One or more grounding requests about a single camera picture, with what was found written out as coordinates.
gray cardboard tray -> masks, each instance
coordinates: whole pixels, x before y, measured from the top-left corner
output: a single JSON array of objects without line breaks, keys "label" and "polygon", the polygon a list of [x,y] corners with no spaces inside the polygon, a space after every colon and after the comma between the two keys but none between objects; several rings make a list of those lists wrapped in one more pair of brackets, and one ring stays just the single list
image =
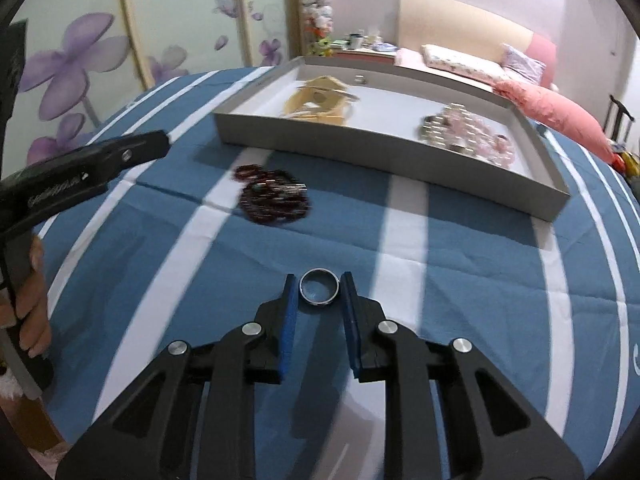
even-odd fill
[{"label": "gray cardboard tray", "polygon": [[[345,126],[279,117],[302,82],[319,75],[352,84],[360,101]],[[355,83],[363,75],[365,85]],[[459,103],[507,135],[510,170],[418,140],[425,115]],[[266,72],[213,110],[223,142],[301,153],[450,187],[553,221],[568,188],[529,121],[508,100],[445,76],[376,62],[298,57]]]}]

sliding door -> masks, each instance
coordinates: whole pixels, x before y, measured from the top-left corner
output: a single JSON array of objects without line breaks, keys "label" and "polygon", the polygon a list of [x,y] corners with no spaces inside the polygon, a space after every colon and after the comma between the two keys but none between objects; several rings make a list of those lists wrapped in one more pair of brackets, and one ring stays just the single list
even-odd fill
[{"label": "sliding door", "polygon": [[131,1],[129,19],[155,83],[245,65],[236,0]]},{"label": "sliding door", "polygon": [[25,0],[27,63],[2,177],[76,147],[143,89],[120,0]]},{"label": "sliding door", "polygon": [[252,64],[289,59],[287,0],[245,0]]}]

dark red beaded bracelet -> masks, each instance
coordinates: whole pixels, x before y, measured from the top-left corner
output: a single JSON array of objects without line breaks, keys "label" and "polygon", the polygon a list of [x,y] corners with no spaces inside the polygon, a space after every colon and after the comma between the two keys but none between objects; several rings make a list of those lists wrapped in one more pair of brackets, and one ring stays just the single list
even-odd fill
[{"label": "dark red beaded bracelet", "polygon": [[304,218],[309,211],[306,186],[288,171],[269,171],[257,164],[248,164],[237,168],[234,176],[246,182],[239,205],[253,222],[291,222]]}]

plush toy stack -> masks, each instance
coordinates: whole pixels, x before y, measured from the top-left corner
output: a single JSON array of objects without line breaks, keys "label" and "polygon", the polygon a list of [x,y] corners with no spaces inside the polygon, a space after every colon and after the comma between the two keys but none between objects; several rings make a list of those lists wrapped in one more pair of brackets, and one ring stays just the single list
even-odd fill
[{"label": "plush toy stack", "polygon": [[302,0],[302,6],[310,54],[330,56],[329,35],[334,31],[331,0]]}]

nightstand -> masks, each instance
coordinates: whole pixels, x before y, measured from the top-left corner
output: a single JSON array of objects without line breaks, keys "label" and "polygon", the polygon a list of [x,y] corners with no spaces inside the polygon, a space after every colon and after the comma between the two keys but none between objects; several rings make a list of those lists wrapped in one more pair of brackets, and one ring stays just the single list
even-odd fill
[{"label": "nightstand", "polygon": [[334,56],[347,59],[361,59],[363,61],[376,61],[389,65],[393,65],[396,60],[395,52],[378,52],[370,48],[334,50]]}]

